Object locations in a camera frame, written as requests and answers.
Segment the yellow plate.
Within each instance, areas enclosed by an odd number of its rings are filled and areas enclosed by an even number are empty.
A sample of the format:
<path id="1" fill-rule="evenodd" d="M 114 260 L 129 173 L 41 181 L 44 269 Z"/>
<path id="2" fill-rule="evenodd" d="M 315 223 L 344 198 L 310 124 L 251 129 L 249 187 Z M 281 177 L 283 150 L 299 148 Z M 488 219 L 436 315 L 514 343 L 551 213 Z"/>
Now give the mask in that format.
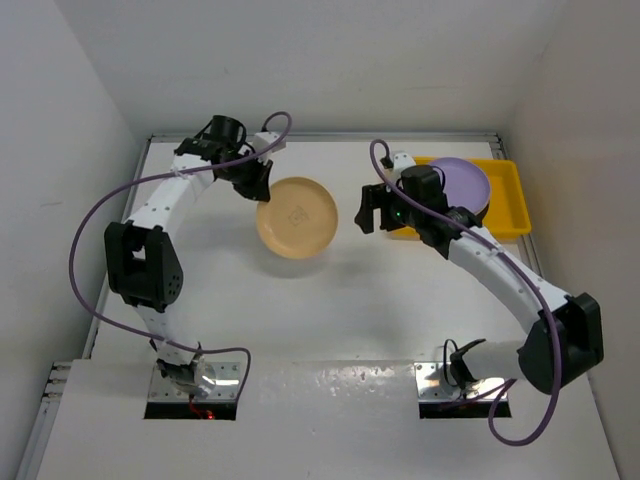
<path id="1" fill-rule="evenodd" d="M 331 193 L 306 177 L 287 177 L 270 187 L 271 199 L 256 209 L 256 229 L 274 254 L 304 260 L 322 253 L 337 232 L 339 214 Z"/>

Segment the purple plastic plate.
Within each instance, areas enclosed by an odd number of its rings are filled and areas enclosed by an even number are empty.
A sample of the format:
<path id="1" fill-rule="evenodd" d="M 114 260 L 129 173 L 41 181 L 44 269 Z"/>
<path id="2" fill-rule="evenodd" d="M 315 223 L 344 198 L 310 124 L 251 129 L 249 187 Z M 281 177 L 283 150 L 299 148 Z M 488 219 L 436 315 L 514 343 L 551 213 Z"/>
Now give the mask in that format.
<path id="1" fill-rule="evenodd" d="M 487 209 L 491 186 L 487 175 L 470 161 L 443 157 L 430 162 L 444 177 L 444 193 L 452 207 L 464 207 L 478 215 Z"/>

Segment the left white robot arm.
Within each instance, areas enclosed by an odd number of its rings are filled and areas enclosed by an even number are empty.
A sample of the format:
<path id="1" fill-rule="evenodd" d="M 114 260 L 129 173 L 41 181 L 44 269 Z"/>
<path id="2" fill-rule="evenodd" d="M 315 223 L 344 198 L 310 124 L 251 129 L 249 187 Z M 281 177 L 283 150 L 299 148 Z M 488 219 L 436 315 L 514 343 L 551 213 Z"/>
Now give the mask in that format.
<path id="1" fill-rule="evenodd" d="M 267 128 L 253 137 L 236 119 L 215 115 L 175 149 L 168 178 L 125 221 L 104 233 L 109 287 L 140 316 L 151 335 L 163 378 L 190 398 L 216 386 L 200 342 L 170 311 L 184 286 L 173 238 L 189 210 L 217 180 L 242 197 L 267 202 L 272 152 L 285 145 Z"/>

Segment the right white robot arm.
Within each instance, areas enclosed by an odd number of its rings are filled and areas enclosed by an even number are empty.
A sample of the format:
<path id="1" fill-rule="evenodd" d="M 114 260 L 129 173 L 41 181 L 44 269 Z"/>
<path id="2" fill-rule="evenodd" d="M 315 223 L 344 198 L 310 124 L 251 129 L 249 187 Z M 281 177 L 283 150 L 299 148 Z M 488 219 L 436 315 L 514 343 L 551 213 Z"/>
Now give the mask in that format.
<path id="1" fill-rule="evenodd" d="M 522 343 L 477 339 L 454 351 L 448 373 L 458 388 L 503 377 L 526 380 L 551 394 L 603 361 L 598 302 L 548 283 L 507 252 L 477 215 L 449 204 L 434 168 L 413 165 L 396 181 L 363 186 L 354 221 L 365 234 L 376 228 L 414 229 L 425 245 L 479 281 L 521 325 Z"/>

